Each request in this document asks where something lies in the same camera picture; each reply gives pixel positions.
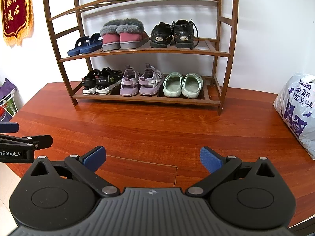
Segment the gold fringe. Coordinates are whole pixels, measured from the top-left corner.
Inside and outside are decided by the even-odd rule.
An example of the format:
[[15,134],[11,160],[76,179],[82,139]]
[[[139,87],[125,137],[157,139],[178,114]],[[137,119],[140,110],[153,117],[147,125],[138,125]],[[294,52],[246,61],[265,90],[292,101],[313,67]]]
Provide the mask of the gold fringe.
[[26,25],[18,32],[17,37],[6,37],[3,33],[4,41],[8,46],[21,45],[23,38],[27,37],[34,25],[34,12],[32,0],[26,0]]

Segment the shoe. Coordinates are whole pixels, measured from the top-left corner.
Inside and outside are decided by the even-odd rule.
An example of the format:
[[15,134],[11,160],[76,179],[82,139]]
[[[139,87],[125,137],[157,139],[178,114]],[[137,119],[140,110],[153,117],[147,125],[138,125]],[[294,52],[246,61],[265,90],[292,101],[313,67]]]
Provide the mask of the shoe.
[[170,73],[163,82],[164,95],[169,98],[177,98],[182,93],[183,76],[179,72]]
[[172,41],[172,29],[171,25],[160,22],[156,25],[151,32],[152,48],[167,48]]
[[122,24],[122,19],[114,19],[105,23],[100,31],[103,38],[103,51],[112,51],[120,49],[120,35],[117,34],[117,27]]
[[116,32],[120,35],[121,49],[135,49],[149,41],[143,23],[136,18],[124,19]]
[[111,70],[109,67],[103,68],[99,75],[95,76],[96,79],[96,94],[107,95],[112,90],[121,84],[122,71]]
[[124,97],[132,97],[139,92],[139,72],[135,71],[132,67],[126,66],[123,74],[120,88],[120,95]]
[[100,70],[94,69],[89,71],[88,75],[82,78],[83,95],[93,95],[96,92],[95,76],[100,75]]
[[81,54],[88,54],[94,51],[97,51],[102,48],[102,40],[99,40],[101,38],[99,33],[92,34],[92,36],[89,39],[89,43],[86,46],[83,46],[80,48]]
[[187,74],[182,87],[182,94],[187,98],[197,98],[204,85],[198,74]]
[[73,48],[72,50],[69,50],[67,52],[68,56],[76,56],[76,55],[79,55],[81,52],[80,52],[80,49],[83,48],[83,47],[86,47],[88,44],[89,44],[89,36],[83,36],[83,37],[80,37],[77,42],[76,42],[76,45],[75,45],[75,48]]
[[153,96],[159,92],[163,82],[164,75],[150,64],[146,64],[144,74],[139,78],[139,84],[142,85],[139,92],[144,96]]
[[[194,27],[197,31],[198,42],[194,45]],[[199,35],[196,25],[190,20],[178,20],[177,22],[173,21],[173,36],[175,41],[176,48],[190,48],[193,49],[199,44]]]

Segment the white wall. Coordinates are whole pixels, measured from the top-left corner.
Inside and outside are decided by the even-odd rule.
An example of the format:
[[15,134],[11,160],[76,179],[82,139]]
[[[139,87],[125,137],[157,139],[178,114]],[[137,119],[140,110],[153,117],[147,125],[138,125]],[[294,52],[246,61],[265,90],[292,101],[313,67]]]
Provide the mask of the white wall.
[[[80,0],[81,3],[93,0]],[[50,0],[54,16],[73,7],[73,0]],[[150,34],[159,21],[172,23],[193,19],[199,36],[215,38],[216,7],[211,2],[194,0],[154,0],[124,3],[89,11],[83,15],[86,34],[99,32],[114,18],[135,17],[143,21]],[[22,47],[7,47],[0,38],[0,81],[9,78],[18,87],[22,102],[27,102],[47,82],[62,81],[52,51],[42,0],[33,0],[34,34]],[[225,0],[223,13],[231,16],[231,1]],[[277,93],[294,72],[315,75],[315,0],[239,0],[239,22],[230,87]],[[74,15],[54,21],[55,32],[76,25]],[[221,50],[228,50],[230,26],[222,30]],[[59,39],[62,56],[73,48],[78,32]],[[141,70],[151,63],[162,72],[179,71],[211,74],[212,57],[178,54],[133,54],[92,59],[95,68],[123,69],[130,64]],[[217,76],[223,82],[226,59],[219,59]],[[70,80],[86,75],[84,60],[65,62]]]

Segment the wooden shoe rack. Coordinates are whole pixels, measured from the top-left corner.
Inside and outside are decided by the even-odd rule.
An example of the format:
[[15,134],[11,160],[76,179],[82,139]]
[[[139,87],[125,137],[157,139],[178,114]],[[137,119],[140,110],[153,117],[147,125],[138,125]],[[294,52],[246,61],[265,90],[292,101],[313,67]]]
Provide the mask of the wooden shoe rack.
[[[49,0],[43,0],[44,1],[44,10],[46,15],[46,22],[48,26],[48,32],[50,35],[50,40],[53,46],[53,50],[55,53],[55,57],[62,75],[62,78],[64,80],[64,83],[66,85],[67,91],[69,93],[69,96],[72,100],[72,103],[74,105],[77,105],[77,99],[78,98],[85,98],[85,99],[101,99],[101,100],[116,100],[116,101],[141,101],[141,102],[155,102],[155,103],[171,103],[171,104],[184,104],[184,105],[202,105],[202,106],[216,106],[218,107],[218,114],[221,114],[223,109],[223,104],[226,96],[227,87],[230,80],[230,74],[232,70],[232,64],[233,64],[233,57],[234,57],[234,50],[235,50],[235,42],[236,42],[236,33],[237,33],[237,18],[238,18],[238,0],[232,0],[232,19],[223,17],[221,15],[222,12],[222,0],[209,0],[209,1],[215,1],[217,4],[217,27],[216,27],[216,38],[210,39],[210,38],[199,38],[199,45],[195,47],[194,49],[179,49],[175,48],[174,45],[168,46],[168,48],[151,48],[149,42],[146,43],[144,46],[137,48],[137,49],[130,49],[130,50],[114,50],[114,51],[107,51],[104,52],[102,49],[97,50],[95,52],[84,54],[84,55],[77,55],[72,57],[64,57],[62,58],[60,55],[59,47],[57,44],[57,39],[72,33],[74,31],[79,31],[80,36],[85,36],[83,24],[82,24],[82,17],[81,13],[89,10],[93,10],[96,8],[100,8],[103,6],[108,6],[112,4],[119,4],[119,3],[126,3],[129,1],[135,1],[135,0],[96,0],[90,3],[86,4],[79,4],[79,0],[74,0],[75,7],[65,11],[59,15],[56,15],[54,17],[50,14],[50,7],[49,7]],[[75,13],[77,17],[78,26],[75,26],[73,28],[70,28],[68,30],[65,30],[63,32],[60,32],[58,34],[55,34],[54,27],[53,27],[53,20],[57,19],[61,16],[68,15]],[[225,23],[231,26],[231,39],[230,39],[230,45],[229,45],[229,51],[228,52],[221,52],[219,51],[219,45],[220,45],[220,35],[221,35],[221,23]],[[146,97],[141,95],[136,95],[134,97],[123,97],[117,94],[117,91],[113,91],[110,95],[90,95],[85,96],[82,94],[82,85],[81,83],[78,84],[74,89],[71,87],[71,84],[69,82],[64,62],[70,61],[70,60],[76,60],[85,58],[86,63],[88,66],[89,71],[92,70],[92,64],[91,64],[91,57],[95,56],[109,56],[109,55],[118,55],[118,54],[134,54],[134,53],[180,53],[180,54],[198,54],[198,55],[207,55],[207,56],[214,56],[214,62],[213,62],[213,68],[212,68],[212,75],[211,76],[202,76],[204,80],[204,87],[201,91],[200,95],[196,99],[189,99],[185,98],[183,96],[179,98],[168,98],[163,96],[163,92],[160,91],[160,94],[152,96],[152,97]],[[218,63],[218,57],[227,57],[227,67],[225,72],[225,78],[223,82],[223,86],[220,87],[218,80],[216,78],[216,69],[217,69],[217,63]],[[218,94],[218,100],[212,100],[211,97],[208,94],[207,84],[210,86],[214,86],[217,90]]]

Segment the blue slipper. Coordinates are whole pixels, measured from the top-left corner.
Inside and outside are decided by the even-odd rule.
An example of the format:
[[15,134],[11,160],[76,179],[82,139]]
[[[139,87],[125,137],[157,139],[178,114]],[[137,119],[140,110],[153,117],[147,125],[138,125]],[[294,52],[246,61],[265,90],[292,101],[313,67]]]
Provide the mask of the blue slipper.
[[99,33],[93,34],[90,38],[89,44],[85,47],[80,48],[81,54],[87,54],[101,49],[103,39],[99,40],[99,38],[101,38]]
[[80,54],[80,49],[84,46],[87,46],[89,44],[89,36],[84,36],[84,37],[80,37],[77,42],[76,42],[76,46],[74,49],[69,50],[68,56],[76,56]]

